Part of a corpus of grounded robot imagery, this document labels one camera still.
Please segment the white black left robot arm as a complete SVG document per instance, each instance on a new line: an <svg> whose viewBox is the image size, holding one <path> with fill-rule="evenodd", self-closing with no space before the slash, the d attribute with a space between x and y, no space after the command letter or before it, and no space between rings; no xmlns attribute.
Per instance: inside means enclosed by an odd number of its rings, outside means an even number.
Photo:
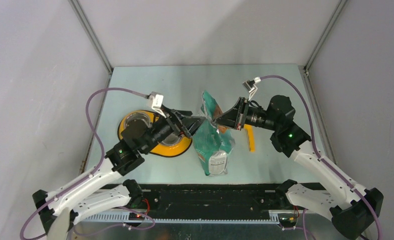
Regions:
<svg viewBox="0 0 394 240"><path fill-rule="evenodd" d="M62 186L47 192L38 190L33 201L46 234L49 234L61 215L65 231L85 218L118 207L138 208L143 202L143 192L132 179L125 180L109 191L97 193L108 185L144 163L143 155L149 154L157 145L171 135L191 138L204 123L205 117L194 116L191 111L164 108L150 126L127 127L121 132L122 139L112 149L102 153L100 162L90 170Z"/></svg>

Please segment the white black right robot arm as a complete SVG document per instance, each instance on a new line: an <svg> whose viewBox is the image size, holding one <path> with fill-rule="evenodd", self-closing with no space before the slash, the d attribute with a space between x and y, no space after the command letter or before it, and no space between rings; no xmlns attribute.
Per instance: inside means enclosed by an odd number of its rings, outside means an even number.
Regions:
<svg viewBox="0 0 394 240"><path fill-rule="evenodd" d="M295 109L287 96L275 95L267 109L240 97L235 106L214 122L230 129L244 125L271 130L273 147L311 171L328 194L312 190L294 180L276 189L276 204L282 209L300 206L330 220L335 229L355 240L376 220L384 195L377 188L368 189L344 173L314 146L314 140L294 121Z"/></svg>

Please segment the green white pet food bag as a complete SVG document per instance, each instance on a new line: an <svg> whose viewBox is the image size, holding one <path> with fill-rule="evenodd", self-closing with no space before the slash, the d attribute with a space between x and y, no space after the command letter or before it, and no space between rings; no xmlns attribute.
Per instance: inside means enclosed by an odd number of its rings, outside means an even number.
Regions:
<svg viewBox="0 0 394 240"><path fill-rule="evenodd" d="M197 115L205 120L193 135L193 146L206 176L226 175L236 142L228 128L214 122L223 113L215 98L205 90L201 100Z"/></svg>

